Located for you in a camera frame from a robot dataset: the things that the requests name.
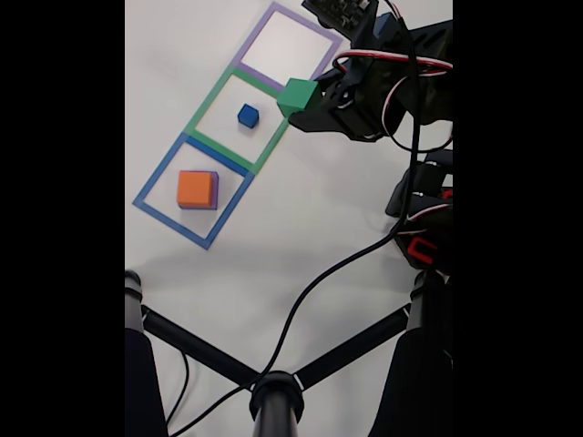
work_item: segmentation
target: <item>orange cube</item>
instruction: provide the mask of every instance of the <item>orange cube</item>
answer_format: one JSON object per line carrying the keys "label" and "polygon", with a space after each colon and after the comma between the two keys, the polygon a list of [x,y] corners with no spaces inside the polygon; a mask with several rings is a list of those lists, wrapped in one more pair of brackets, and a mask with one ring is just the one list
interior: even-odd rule
{"label": "orange cube", "polygon": [[180,171],[177,202],[182,209],[217,209],[219,175],[215,171]]}

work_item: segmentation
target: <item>black pole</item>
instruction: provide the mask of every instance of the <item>black pole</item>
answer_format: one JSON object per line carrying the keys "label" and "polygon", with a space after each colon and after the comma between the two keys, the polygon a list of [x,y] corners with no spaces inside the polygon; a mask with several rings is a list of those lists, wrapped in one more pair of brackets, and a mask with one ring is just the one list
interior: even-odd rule
{"label": "black pole", "polygon": [[443,278],[431,270],[419,273],[411,301],[368,437],[454,435],[453,362],[440,320],[451,300]]}
{"label": "black pole", "polygon": [[184,330],[176,323],[142,305],[144,329],[170,346],[183,351],[193,360],[213,369],[228,380],[242,385],[256,378],[259,373],[230,355],[215,348],[196,335]]}
{"label": "black pole", "polygon": [[340,346],[322,355],[316,361],[304,366],[295,375],[302,383],[306,391],[318,382],[328,378],[342,367],[361,358],[365,353],[372,351],[377,346],[391,339],[407,326],[407,312],[411,304],[407,304],[399,310],[389,314],[384,319],[377,321],[373,326],[356,334]]}
{"label": "black pole", "polygon": [[253,437],[297,437],[303,413],[302,389],[285,371],[273,371],[259,381],[251,395]]}
{"label": "black pole", "polygon": [[126,270],[125,317],[125,437],[168,437],[156,363],[144,334],[139,303],[139,276]]}

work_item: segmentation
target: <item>green tape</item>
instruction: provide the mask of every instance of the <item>green tape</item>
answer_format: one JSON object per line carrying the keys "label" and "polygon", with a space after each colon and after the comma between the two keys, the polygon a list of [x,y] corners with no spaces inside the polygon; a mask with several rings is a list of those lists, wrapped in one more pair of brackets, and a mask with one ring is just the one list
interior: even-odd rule
{"label": "green tape", "polygon": [[222,144],[216,142],[214,139],[207,137],[206,135],[200,133],[198,130],[193,130],[189,133],[191,137],[196,138],[201,143],[206,144],[210,148],[214,149],[216,152],[219,152],[223,156],[227,157],[231,161],[235,161],[241,167],[245,168],[246,170],[251,171],[253,164],[251,164],[247,159],[240,157],[235,152],[230,150],[229,148],[224,147]]}
{"label": "green tape", "polygon": [[289,124],[290,123],[288,122],[287,118],[284,118],[279,127],[277,128],[277,130],[275,131],[275,134],[273,134],[273,137],[271,137],[270,142],[267,143],[267,147],[263,149],[263,152],[259,156],[259,159],[257,159],[257,162],[253,165],[253,167],[251,167],[250,170],[251,173],[253,173],[254,175],[257,175],[259,173],[259,170],[261,170],[263,164],[265,164],[265,161],[267,161],[267,158],[270,157],[271,152],[275,149],[275,146],[277,146],[277,143],[280,142],[280,139],[283,136],[285,129],[288,128]]}
{"label": "green tape", "polygon": [[272,96],[276,100],[277,100],[278,95],[280,94],[280,92],[277,89],[272,88],[271,86],[269,86],[267,84],[264,84],[257,77],[252,76],[249,73],[247,73],[246,71],[243,71],[239,68],[235,68],[235,71],[233,71],[233,75],[235,75],[239,79],[244,80],[249,85],[255,86],[257,89],[259,89],[260,91],[263,91],[268,96]]}
{"label": "green tape", "polygon": [[194,113],[194,116],[192,116],[189,123],[184,128],[185,133],[194,137],[192,135],[192,132],[194,131],[194,129],[196,129],[197,125],[199,124],[201,119],[204,117],[205,113],[209,110],[210,105],[212,105],[212,102],[215,101],[215,98],[217,98],[217,96],[219,95],[219,92],[221,91],[221,89],[225,86],[225,84],[229,80],[230,75],[233,74],[234,69],[235,69],[234,66],[229,66],[224,71],[222,76],[219,77],[219,80],[217,81],[215,86],[211,89],[211,91],[209,92],[207,97],[204,99],[204,101],[202,102],[202,105],[200,105],[197,112]]}
{"label": "green tape", "polygon": [[280,141],[281,136],[285,132],[285,129],[287,129],[287,127],[289,125],[287,119],[284,119],[281,122],[281,124],[278,126],[277,130],[275,131],[275,133],[271,137],[270,142],[267,143],[267,146],[265,147],[265,149],[263,149],[263,151],[261,152],[261,155],[257,159],[257,162],[255,162],[255,164],[251,164],[247,159],[236,154],[235,152],[233,152],[229,148],[224,147],[222,144],[218,143],[217,141],[215,141],[214,139],[212,139],[210,137],[207,137],[206,135],[204,135],[203,133],[201,133],[197,130],[197,126],[199,125],[201,119],[204,117],[206,112],[209,110],[210,106],[215,101],[215,98],[217,98],[217,96],[219,95],[219,92],[225,86],[225,84],[227,83],[227,81],[229,80],[229,78],[231,76],[238,77],[239,79],[247,82],[249,85],[256,87],[257,89],[259,89],[263,93],[267,94],[268,96],[275,98],[276,100],[277,100],[278,96],[280,95],[280,92],[277,89],[275,89],[269,85],[264,84],[258,78],[250,75],[246,71],[243,71],[243,70],[237,68],[236,66],[229,66],[223,72],[223,74],[220,76],[219,80],[217,81],[215,86],[211,89],[209,94],[206,96],[206,98],[204,99],[204,101],[200,105],[197,112],[194,114],[194,116],[192,116],[189,123],[184,128],[184,133],[190,135],[191,137],[196,138],[198,141],[201,141],[202,143],[206,144],[210,148],[221,153],[223,156],[236,162],[237,164],[239,164],[243,168],[249,170],[254,175],[257,175],[259,170],[261,170],[261,168],[263,167],[263,164],[265,164],[265,161],[267,160],[267,158],[269,157],[271,152],[275,149],[275,146],[277,145],[277,143]]}

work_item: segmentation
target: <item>blue square outline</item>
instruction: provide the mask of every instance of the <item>blue square outline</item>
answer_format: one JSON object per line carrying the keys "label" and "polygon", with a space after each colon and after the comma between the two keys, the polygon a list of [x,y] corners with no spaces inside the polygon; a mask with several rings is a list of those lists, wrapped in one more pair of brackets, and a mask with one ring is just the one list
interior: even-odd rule
{"label": "blue square outline", "polygon": [[[201,237],[199,234],[197,234],[197,233],[191,231],[190,229],[180,225],[177,221],[173,220],[172,218],[162,214],[160,211],[151,207],[145,201],[146,196],[148,195],[150,190],[152,190],[152,188],[154,187],[156,182],[158,182],[159,177],[162,175],[162,173],[164,172],[166,167],[169,165],[170,161],[174,158],[174,156],[177,154],[180,147],[184,143],[187,143],[187,144],[193,146],[194,148],[196,148],[200,152],[204,153],[205,155],[208,155],[209,157],[215,159],[216,161],[219,161],[225,167],[227,167],[230,170],[234,171],[235,173],[243,176],[243,181],[240,184],[239,188],[237,188],[237,191],[235,192],[233,197],[230,199],[229,204],[222,211],[222,214],[220,214],[219,219],[214,224],[214,226],[212,227],[212,229],[209,232],[209,235],[205,239],[203,237]],[[222,154],[216,152],[214,149],[212,149],[209,146],[207,146],[206,144],[198,141],[196,138],[193,138],[190,135],[185,134],[183,132],[176,139],[176,141],[174,142],[174,144],[172,145],[170,150],[167,152],[166,156],[164,158],[162,158],[162,160],[160,161],[160,163],[158,164],[158,166],[156,167],[156,169],[154,170],[152,175],[149,177],[149,179],[146,182],[146,184],[144,185],[144,187],[139,191],[138,195],[136,196],[136,198],[132,202],[132,205],[134,205],[137,208],[140,208],[142,211],[149,214],[154,219],[161,221],[169,228],[176,230],[183,237],[186,237],[190,241],[198,244],[203,249],[207,250],[207,249],[209,249],[209,247],[212,244],[212,242],[214,241],[214,239],[219,235],[220,230],[227,222],[227,219],[229,218],[230,214],[233,212],[233,210],[235,209],[235,207],[239,203],[240,199],[243,197],[243,194],[245,194],[245,191],[247,191],[247,188],[249,187],[249,185],[253,181],[254,177],[255,177],[255,175],[253,175],[253,173],[251,173],[249,170],[243,168],[242,166],[240,166],[236,162],[231,161],[230,159],[226,158]]]}

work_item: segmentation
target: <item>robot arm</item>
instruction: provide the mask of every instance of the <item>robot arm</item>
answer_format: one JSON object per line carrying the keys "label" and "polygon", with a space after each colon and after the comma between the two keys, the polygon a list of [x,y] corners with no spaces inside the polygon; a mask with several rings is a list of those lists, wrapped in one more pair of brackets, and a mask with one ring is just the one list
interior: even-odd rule
{"label": "robot arm", "polygon": [[[406,55],[406,44],[392,14],[376,17],[378,0],[305,0],[302,5],[319,22],[351,40],[351,48]],[[411,31],[417,56],[453,62],[453,20]],[[382,115],[391,89],[407,74],[407,64],[370,57],[351,57],[316,79],[323,92],[319,106],[290,116],[303,132],[341,132],[353,141],[374,142],[386,135]],[[421,124],[453,121],[453,72],[421,77],[424,105]],[[404,81],[384,114],[392,135],[413,107],[411,81]]]}

